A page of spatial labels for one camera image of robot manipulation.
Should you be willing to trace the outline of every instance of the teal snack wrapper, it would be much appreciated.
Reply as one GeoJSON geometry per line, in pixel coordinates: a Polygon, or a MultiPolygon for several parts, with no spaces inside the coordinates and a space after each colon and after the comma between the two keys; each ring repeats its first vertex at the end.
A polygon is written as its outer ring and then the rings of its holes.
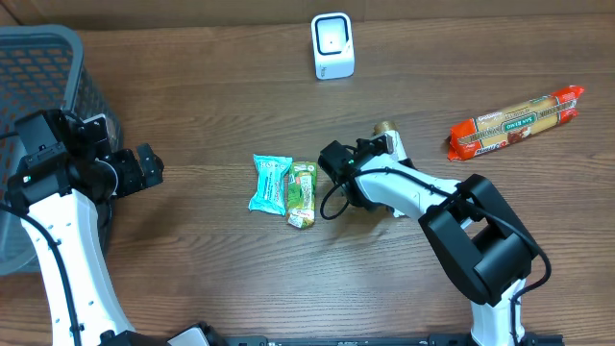
{"type": "Polygon", "coordinates": [[[284,176],[292,158],[254,155],[258,171],[257,193],[250,200],[250,210],[286,215],[284,203],[284,176]]]}

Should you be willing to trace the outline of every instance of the pasta package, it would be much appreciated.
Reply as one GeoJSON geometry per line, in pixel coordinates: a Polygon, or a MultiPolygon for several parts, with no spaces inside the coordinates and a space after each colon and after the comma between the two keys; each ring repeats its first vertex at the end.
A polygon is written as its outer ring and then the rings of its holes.
{"type": "Polygon", "coordinates": [[[581,86],[568,86],[453,126],[449,160],[468,160],[569,122],[578,115],[577,100],[584,91],[581,86]]]}

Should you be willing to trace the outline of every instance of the wood grain surface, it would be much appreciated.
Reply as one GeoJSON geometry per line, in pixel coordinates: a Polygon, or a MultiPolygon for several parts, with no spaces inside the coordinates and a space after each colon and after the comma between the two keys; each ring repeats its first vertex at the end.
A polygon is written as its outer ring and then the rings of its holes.
{"type": "Polygon", "coordinates": [[[25,24],[130,30],[309,23],[342,11],[353,21],[615,13],[611,0],[0,0],[25,24]]]}
{"type": "MultiPolygon", "coordinates": [[[[357,23],[355,76],[322,83],[307,24],[81,32],[126,146],[149,142],[165,163],[164,184],[117,203],[107,265],[122,307],[155,335],[197,320],[270,337],[468,332],[469,302],[415,221],[350,208],[298,231],[248,211],[253,154],[315,161],[394,120],[417,167],[488,177],[549,254],[526,328],[615,343],[614,32],[615,15],[357,23]],[[586,92],[570,124],[446,160],[455,123],[571,84],[586,92]]],[[[49,344],[40,276],[0,278],[0,292],[0,345],[49,344]]]]}
{"type": "Polygon", "coordinates": [[[17,25],[17,22],[11,16],[4,6],[0,5],[0,25],[17,25]]]}

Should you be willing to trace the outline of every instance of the mesh basket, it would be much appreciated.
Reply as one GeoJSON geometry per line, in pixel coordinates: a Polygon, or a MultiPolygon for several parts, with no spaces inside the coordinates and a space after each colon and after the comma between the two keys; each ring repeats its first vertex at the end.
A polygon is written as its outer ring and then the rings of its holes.
{"type": "MultiPolygon", "coordinates": [[[[84,49],[73,31],[60,25],[0,28],[0,133],[14,120],[38,110],[63,109],[83,119],[107,116],[111,149],[121,146],[121,130],[83,66],[84,49]]],[[[26,154],[19,137],[0,141],[0,200],[8,178],[26,154]]],[[[105,247],[107,227],[99,230],[105,247]]],[[[38,271],[36,253],[20,220],[0,213],[0,275],[38,271]]]]}

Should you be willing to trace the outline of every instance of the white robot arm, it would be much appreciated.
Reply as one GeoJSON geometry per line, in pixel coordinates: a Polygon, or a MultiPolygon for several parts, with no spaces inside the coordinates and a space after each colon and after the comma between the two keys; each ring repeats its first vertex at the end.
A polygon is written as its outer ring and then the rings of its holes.
{"type": "Polygon", "coordinates": [[[110,210],[111,197],[160,184],[163,165],[147,144],[137,147],[140,164],[131,150],[112,152],[103,114],[74,122],[70,115],[39,111],[15,122],[28,155],[8,181],[11,206],[2,208],[22,217],[35,246],[54,346],[214,346],[205,325],[170,340],[132,333],[103,258],[96,205],[110,210]]]}
{"type": "Polygon", "coordinates": [[[486,179],[475,175],[462,184],[416,170],[396,129],[390,127],[370,139],[359,139],[357,148],[333,142],[321,152],[319,164],[335,188],[343,188],[350,204],[368,210],[386,206],[396,216],[405,214],[419,221],[447,275],[472,301],[471,336],[477,345],[513,346],[522,341],[521,305],[515,304],[514,316],[510,307],[525,286],[536,254],[505,228],[514,224],[515,231],[522,230],[531,239],[486,179]],[[478,221],[484,216],[476,213],[487,212],[482,208],[496,210],[508,222],[488,220],[489,226],[470,239],[463,230],[473,218],[478,221]]]}

